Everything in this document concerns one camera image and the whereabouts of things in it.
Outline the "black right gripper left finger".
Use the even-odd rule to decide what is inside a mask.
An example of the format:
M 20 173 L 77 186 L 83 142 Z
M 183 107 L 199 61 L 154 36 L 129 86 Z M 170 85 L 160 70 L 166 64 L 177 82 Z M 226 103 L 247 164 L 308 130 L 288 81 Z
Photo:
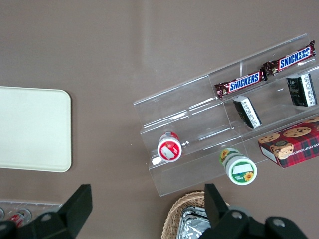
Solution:
M 25 239 L 74 239 L 93 209 L 90 184 L 82 184 L 56 212 L 38 216 L 23 227 Z

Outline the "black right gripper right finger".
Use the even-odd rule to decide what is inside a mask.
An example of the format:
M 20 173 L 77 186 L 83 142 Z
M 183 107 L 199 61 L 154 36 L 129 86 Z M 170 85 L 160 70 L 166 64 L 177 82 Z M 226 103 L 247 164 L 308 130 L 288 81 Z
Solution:
M 201 239 L 263 239 L 264 225 L 241 210 L 231 210 L 214 184 L 204 187 L 205 211 L 210 222 Z

